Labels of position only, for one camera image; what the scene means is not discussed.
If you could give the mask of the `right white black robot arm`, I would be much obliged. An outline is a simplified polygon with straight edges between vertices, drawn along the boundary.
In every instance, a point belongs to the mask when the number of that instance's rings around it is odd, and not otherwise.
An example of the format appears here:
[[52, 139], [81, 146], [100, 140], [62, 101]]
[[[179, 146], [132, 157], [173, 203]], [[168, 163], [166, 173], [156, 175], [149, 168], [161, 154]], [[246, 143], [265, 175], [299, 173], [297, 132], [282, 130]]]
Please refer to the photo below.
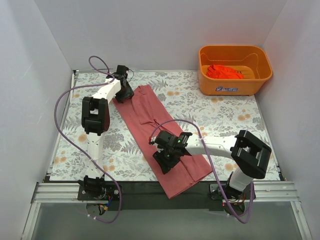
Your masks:
[[176, 136], [162, 130], [149, 139], [156, 147], [153, 154], [162, 173], [167, 174], [184, 156], [218, 156], [232, 159], [237, 168], [222, 187], [226, 196], [237, 199], [254, 179], [266, 176], [271, 148], [247, 130], [240, 130], [236, 136], [199, 137], [191, 132], [182, 132]]

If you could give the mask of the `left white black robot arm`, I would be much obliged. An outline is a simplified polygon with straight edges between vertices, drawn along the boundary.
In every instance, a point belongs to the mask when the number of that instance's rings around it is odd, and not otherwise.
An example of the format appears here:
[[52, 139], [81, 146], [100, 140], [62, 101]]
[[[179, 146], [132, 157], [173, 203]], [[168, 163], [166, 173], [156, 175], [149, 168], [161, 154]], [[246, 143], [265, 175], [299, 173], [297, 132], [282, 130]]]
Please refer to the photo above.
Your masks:
[[115, 80], [82, 100], [81, 125], [86, 133], [87, 152], [91, 158], [86, 166], [85, 177], [79, 184], [83, 187], [83, 192], [95, 200], [104, 199], [107, 194], [104, 173], [100, 169], [103, 167], [104, 138], [111, 120], [109, 103], [113, 98], [122, 103], [134, 95], [127, 81], [128, 72], [127, 66], [118, 65], [116, 72], [105, 79], [106, 82], [113, 77]]

